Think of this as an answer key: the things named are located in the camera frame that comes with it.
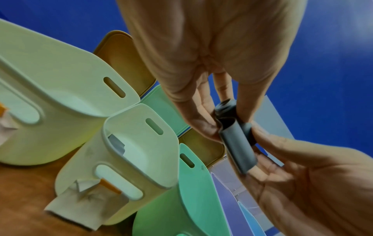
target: blue wall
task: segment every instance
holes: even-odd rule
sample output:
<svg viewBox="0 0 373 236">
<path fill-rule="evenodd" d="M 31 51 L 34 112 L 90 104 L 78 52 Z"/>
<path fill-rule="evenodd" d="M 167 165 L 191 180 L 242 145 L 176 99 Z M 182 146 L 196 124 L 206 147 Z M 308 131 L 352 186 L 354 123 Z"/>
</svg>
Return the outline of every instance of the blue wall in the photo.
<svg viewBox="0 0 373 236">
<path fill-rule="evenodd" d="M 0 0 L 0 18 L 91 52 L 107 32 L 127 31 L 115 0 Z M 295 138 L 373 156 L 372 26 L 371 0 L 309 0 L 268 91 Z"/>
</svg>

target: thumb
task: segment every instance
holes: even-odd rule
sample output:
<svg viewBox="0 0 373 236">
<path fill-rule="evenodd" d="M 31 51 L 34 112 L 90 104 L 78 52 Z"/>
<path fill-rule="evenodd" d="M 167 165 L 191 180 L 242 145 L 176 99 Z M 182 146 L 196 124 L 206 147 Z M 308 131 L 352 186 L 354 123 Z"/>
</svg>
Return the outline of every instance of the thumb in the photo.
<svg viewBox="0 0 373 236">
<path fill-rule="evenodd" d="M 322 167 L 354 162 L 357 150 L 298 141 L 268 134 L 258 123 L 252 122 L 257 143 L 276 158 L 307 167 Z"/>
</svg>

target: wooden table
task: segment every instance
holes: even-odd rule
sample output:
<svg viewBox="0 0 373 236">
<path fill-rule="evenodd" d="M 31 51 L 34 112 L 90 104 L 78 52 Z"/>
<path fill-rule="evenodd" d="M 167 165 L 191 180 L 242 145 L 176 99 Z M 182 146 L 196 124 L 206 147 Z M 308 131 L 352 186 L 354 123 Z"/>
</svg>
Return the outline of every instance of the wooden table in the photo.
<svg viewBox="0 0 373 236">
<path fill-rule="evenodd" d="M 44 208 L 56 197 L 54 181 L 74 151 L 54 162 L 39 166 L 0 164 L 1 236 L 130 236 L 133 218 L 114 226 L 90 231 L 63 220 Z"/>
</svg>

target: orange tape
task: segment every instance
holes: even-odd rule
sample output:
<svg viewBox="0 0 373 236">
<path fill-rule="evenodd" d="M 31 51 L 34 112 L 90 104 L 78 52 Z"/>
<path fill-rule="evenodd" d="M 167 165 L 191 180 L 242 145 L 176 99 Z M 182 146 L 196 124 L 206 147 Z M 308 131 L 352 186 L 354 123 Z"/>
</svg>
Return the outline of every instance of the orange tape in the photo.
<svg viewBox="0 0 373 236">
<path fill-rule="evenodd" d="M 4 115 L 4 112 L 7 110 L 8 108 L 6 106 L 4 106 L 1 102 L 0 102 L 0 117 L 2 117 Z"/>
<path fill-rule="evenodd" d="M 100 181 L 100 184 L 106 188 L 108 188 L 109 190 L 115 192 L 115 193 L 118 193 L 118 194 L 121 194 L 122 191 L 120 191 L 119 189 L 117 189 L 114 185 L 112 185 L 111 183 L 109 183 L 107 180 L 105 179 L 101 179 Z"/>
</svg>

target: fingernail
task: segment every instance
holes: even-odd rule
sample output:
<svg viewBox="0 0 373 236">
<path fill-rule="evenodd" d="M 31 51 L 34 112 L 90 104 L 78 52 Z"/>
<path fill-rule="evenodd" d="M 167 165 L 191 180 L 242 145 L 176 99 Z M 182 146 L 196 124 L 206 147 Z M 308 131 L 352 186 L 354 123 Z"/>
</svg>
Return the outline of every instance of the fingernail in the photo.
<svg viewBox="0 0 373 236">
<path fill-rule="evenodd" d="M 256 121 L 252 121 L 251 124 L 253 125 L 253 127 L 254 127 L 257 131 L 261 132 L 261 133 L 264 134 L 264 135 L 269 135 L 268 131 L 265 130 L 265 129 L 263 129 L 263 127 L 261 127 L 261 126 L 260 126 Z"/>
</svg>

